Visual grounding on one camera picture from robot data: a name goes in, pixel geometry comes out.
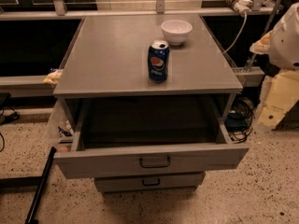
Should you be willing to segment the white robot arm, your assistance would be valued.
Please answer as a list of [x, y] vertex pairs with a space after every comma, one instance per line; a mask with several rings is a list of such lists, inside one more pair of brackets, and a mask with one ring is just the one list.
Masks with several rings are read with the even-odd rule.
[[299, 3], [292, 4], [249, 51], [266, 54], [269, 62], [279, 68], [277, 75], [264, 80], [257, 109], [257, 127], [273, 130], [299, 101]]

